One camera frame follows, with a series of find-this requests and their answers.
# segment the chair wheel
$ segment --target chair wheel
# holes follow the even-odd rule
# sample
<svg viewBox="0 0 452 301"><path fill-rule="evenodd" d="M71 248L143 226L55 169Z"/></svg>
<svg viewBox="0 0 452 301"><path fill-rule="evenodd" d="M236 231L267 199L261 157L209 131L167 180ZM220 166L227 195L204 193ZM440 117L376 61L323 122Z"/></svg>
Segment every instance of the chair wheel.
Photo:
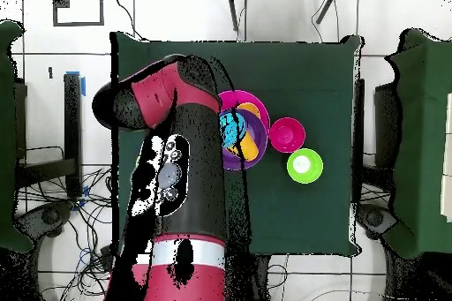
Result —
<svg viewBox="0 0 452 301"><path fill-rule="evenodd" d="M55 229L55 230L49 232L49 233L47 234L47 237L52 237L52 238L53 238L53 237L57 237L57 236L59 236L62 232L63 232L63 226L60 226L60 227L58 227L57 229Z"/></svg>
<svg viewBox="0 0 452 301"><path fill-rule="evenodd" d="M379 236L377 234L375 234L375 233L373 233L373 232L371 232L369 230L365 231L365 235L371 240L378 240L379 239Z"/></svg>

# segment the white tiled floor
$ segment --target white tiled floor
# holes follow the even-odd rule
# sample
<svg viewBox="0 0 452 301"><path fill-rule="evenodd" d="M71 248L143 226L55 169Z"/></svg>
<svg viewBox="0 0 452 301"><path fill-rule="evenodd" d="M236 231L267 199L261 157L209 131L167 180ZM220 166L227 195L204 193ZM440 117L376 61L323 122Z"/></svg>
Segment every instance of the white tiled floor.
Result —
<svg viewBox="0 0 452 301"><path fill-rule="evenodd" d="M151 41L222 41L237 38L232 30L228 0L119 1L131 14L139 34ZM319 41L311 17L322 1L248 0L247 40ZM365 152L375 152L373 90L394 78L394 72L382 56L396 51L400 33L409 27L422 27L441 39L450 38L450 1L336 0L337 18L335 6L331 5L319 25L323 41L337 41L338 37L342 39L355 34L357 28L358 34L365 39L360 60L361 77L365 79ZM244 0L235 0L235 3L237 17L240 18ZM58 9L58 21L97 20L98 10L98 0L71 0L69 9ZM22 21L22 15L26 32L23 38L12 44L11 52L17 63L18 76L25 75L28 84L27 146L63 146L63 75L66 71L79 71L87 81L87 96L82 96L83 162L104 164L102 168L108 168L111 164L110 135L95 121L91 101L95 91L109 81L110 57L99 55L110 52L109 31L132 34L131 20L116 0L104 0L105 26L53 27L51 0L0 0L0 19ZM240 21L239 40L244 38L244 17L245 14ZM339 33L336 21L339 22ZM52 67L53 79L49 78L49 67ZM59 155L57 150L36 151L30 152L29 160L46 161L59 158ZM372 163L373 157L365 156L365 162ZM84 166L85 174L96 169L99 166ZM99 187L95 193L108 196L103 182L99 183ZM36 205L30 200L27 204L28 209ZM87 204L87 212L92 210L93 206ZM19 203L18 212L25 212L23 201ZM110 218L110 210L102 210L99 219L107 222ZM80 244L85 246L86 228L78 212L73 212L71 222L79 230ZM97 223L96 229L99 246L108 244L111 239L109 225ZM270 290L273 301L380 301L378 294L384 292L386 270L382 247L378 242L367 239L359 226L355 236L362 252L352 259L290 256L287 281ZM42 246L39 262L41 288L65 286L71 280L71 272L78 261L79 248L75 244L75 234L66 224L61 236L46 239ZM271 263L284 266L285 256L274 256ZM272 267L270 272L273 273L269 275L270 286L284 279L281 267ZM377 295L350 294L350 289ZM48 301L58 301L61 293L61 289L48 290L44 296Z"/></svg>

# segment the black frame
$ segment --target black frame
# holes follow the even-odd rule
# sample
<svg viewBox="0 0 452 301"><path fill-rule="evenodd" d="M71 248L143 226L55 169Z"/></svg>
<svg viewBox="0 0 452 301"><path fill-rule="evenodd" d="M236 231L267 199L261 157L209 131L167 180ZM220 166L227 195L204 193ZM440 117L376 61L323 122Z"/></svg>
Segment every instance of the black frame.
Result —
<svg viewBox="0 0 452 301"><path fill-rule="evenodd" d="M23 79L16 79L17 157L26 154L26 85ZM16 188L66 177L66 191L69 198L82 195L81 179L81 130L80 130L80 82L78 75L64 75L64 159L50 162L18 163L16 167Z"/></svg>

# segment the green table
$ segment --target green table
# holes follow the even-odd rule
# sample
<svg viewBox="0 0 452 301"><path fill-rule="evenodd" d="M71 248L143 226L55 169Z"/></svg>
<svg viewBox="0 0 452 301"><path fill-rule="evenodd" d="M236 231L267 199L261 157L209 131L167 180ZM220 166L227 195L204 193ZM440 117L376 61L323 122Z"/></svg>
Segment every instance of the green table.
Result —
<svg viewBox="0 0 452 301"><path fill-rule="evenodd" d="M304 147L317 151L324 170L312 184L287 174L288 154L267 152L247 170L252 225L250 250L258 254L356 254L349 242L351 117L354 56L360 39L342 44L282 42L143 42L117 33L119 79L173 53L215 56L236 89L257 95L273 123L294 117L305 127ZM230 87L220 83L219 92ZM119 133L120 226L124 226L135 166L144 132ZM226 208L237 210L234 184L240 172L225 171Z"/></svg>
<svg viewBox="0 0 452 301"><path fill-rule="evenodd" d="M401 220L386 235L400 256L452 253L452 223L441 215L441 178L448 94L452 93L452 43L411 29L394 63L402 104L402 140L395 160L394 213Z"/></svg>

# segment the metal chair leg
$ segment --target metal chair leg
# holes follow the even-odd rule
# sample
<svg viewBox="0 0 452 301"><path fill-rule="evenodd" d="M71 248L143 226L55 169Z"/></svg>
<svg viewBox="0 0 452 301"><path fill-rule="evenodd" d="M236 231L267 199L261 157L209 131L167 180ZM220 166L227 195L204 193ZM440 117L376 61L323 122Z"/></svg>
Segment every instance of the metal chair leg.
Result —
<svg viewBox="0 0 452 301"><path fill-rule="evenodd" d="M323 17L325 17L325 14L327 14L329 6L331 6L332 3L333 3L333 0L327 0L327 2L325 3L325 6L323 6L323 9L321 10L320 15L317 18L317 20L315 21L315 23L317 23L318 25L321 23L321 21L323 20Z"/></svg>
<svg viewBox="0 0 452 301"><path fill-rule="evenodd" d="M232 27L234 28L234 31L238 31L236 6L234 5L234 0L230 0L230 16L232 17Z"/></svg>

